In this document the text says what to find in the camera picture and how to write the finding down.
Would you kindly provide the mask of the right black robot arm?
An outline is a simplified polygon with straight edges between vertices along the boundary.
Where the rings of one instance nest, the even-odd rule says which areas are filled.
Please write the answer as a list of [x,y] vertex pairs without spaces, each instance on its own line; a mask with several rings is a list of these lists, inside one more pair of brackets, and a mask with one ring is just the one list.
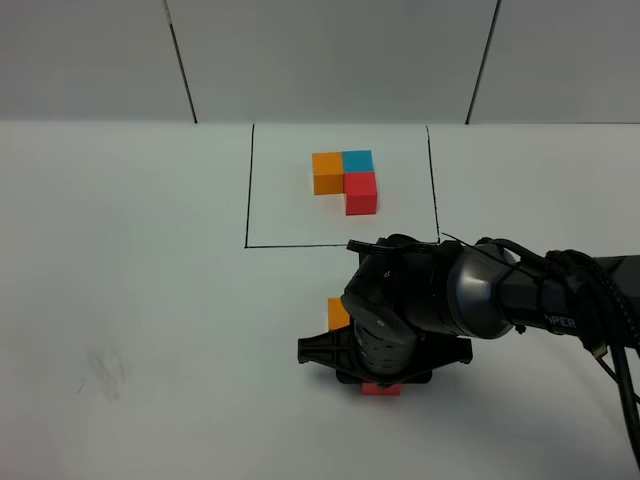
[[529,328],[578,338],[595,356],[639,345],[639,260],[575,250],[543,256],[505,239],[352,240],[358,269],[341,295],[348,324],[298,342],[300,363],[346,384],[421,384],[469,363],[473,339]]

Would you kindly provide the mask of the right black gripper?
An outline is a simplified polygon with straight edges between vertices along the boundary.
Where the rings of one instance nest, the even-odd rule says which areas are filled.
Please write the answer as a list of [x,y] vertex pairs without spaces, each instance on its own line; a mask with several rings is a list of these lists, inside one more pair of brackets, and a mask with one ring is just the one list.
[[433,371],[472,361],[469,339],[421,333],[402,343],[383,340],[362,326],[350,324],[298,340],[297,359],[335,371],[342,384],[394,386],[426,384]]

